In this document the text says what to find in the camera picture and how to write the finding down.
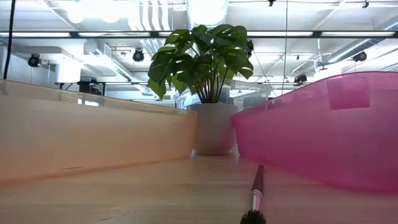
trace pink plastic bin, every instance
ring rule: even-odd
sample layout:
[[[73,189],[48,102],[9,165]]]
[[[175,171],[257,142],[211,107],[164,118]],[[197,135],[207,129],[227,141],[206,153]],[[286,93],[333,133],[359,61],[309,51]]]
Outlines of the pink plastic bin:
[[[398,73],[326,78],[233,117],[243,157],[353,190],[398,192]]]

